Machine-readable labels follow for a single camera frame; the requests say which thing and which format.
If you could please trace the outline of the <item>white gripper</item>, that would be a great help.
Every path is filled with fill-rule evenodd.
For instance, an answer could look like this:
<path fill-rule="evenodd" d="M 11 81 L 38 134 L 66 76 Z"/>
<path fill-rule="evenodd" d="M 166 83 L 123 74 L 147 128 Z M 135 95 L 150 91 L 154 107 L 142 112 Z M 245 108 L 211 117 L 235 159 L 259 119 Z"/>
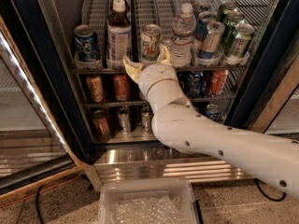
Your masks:
<path fill-rule="evenodd" d="M 142 92 L 148 92 L 153 85 L 163 80 L 178 81 L 176 70 L 170 65 L 171 58 L 168 48 L 160 44 L 159 50 L 157 64 L 149 65 L 146 68 L 143 63 L 132 62 L 126 55 L 122 58 L 127 75 L 138 84 Z"/>

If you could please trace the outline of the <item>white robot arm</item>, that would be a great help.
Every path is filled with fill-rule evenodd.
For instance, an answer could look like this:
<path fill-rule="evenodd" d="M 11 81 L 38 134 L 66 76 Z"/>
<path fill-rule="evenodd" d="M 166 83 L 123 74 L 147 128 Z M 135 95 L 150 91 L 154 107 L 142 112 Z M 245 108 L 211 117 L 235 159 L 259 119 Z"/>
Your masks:
<path fill-rule="evenodd" d="M 292 197 L 299 197 L 296 140 L 232 128 L 198 113 L 182 91 L 164 45 L 154 64 L 123 57 L 127 75 L 153 112 L 151 129 L 164 145 L 183 153 L 202 153 L 226 161 Z"/>

